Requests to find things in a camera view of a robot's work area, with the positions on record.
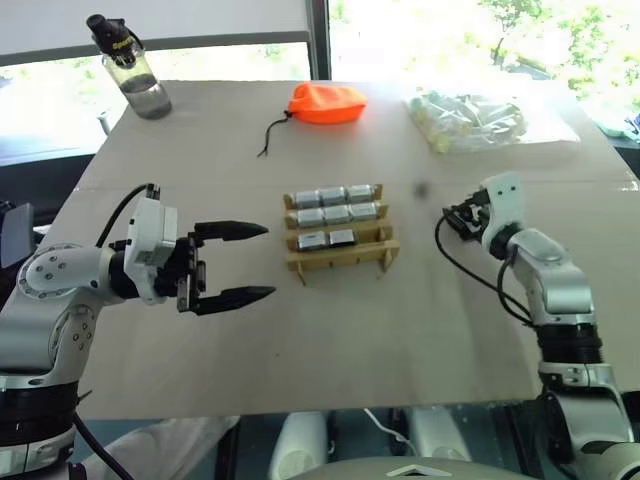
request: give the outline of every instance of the drawstring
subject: drawstring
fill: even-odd
[[[271,125],[267,127],[267,131],[264,133],[264,148],[258,154],[258,157],[261,157],[262,155],[266,157],[267,155],[269,155],[269,135],[271,134],[271,127],[279,123],[286,123],[289,121],[291,117],[293,117],[293,113],[291,113],[288,110],[284,111],[284,115],[285,115],[284,118],[281,118],[280,120],[276,120],[275,122],[273,122]]]

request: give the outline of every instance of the table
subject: table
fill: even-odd
[[[175,301],[137,301],[100,316],[80,406],[94,419],[168,418],[308,409],[532,398],[539,391],[535,336],[495,295],[440,256],[433,226],[485,177],[522,173],[529,224],[566,245],[594,289],[605,357],[620,387],[640,375],[635,321],[640,292],[640,185],[566,94],[540,87],[580,144],[514,146],[471,156],[432,153],[391,85],[358,85],[370,99],[357,123],[272,130],[291,82],[169,82],[175,111],[147,122],[128,111],[66,202],[46,243],[95,242],[117,202],[138,183],[162,185],[179,228],[237,219],[269,235],[203,250],[209,294],[241,285],[278,291],[245,309],[180,315]],[[426,199],[413,194],[426,180]],[[400,256],[313,272],[303,287],[284,262],[282,194],[310,187],[384,183]],[[112,236],[123,238],[126,218]],[[443,241],[474,271],[498,263],[451,232]],[[523,299],[512,279],[508,290]]]

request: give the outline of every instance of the white wall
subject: white wall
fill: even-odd
[[[143,41],[308,30],[305,0],[0,0],[0,55],[91,44],[94,13]]]

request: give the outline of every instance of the orange pouch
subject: orange pouch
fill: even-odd
[[[303,83],[293,91],[289,112],[303,122],[333,124],[357,120],[367,97],[352,87]]]

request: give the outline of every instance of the clear plastic bottle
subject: clear plastic bottle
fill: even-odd
[[[131,108],[142,118],[156,119],[171,111],[171,100],[145,58],[138,37],[123,19],[107,20],[92,15],[87,26],[103,53],[102,64],[124,94]]]

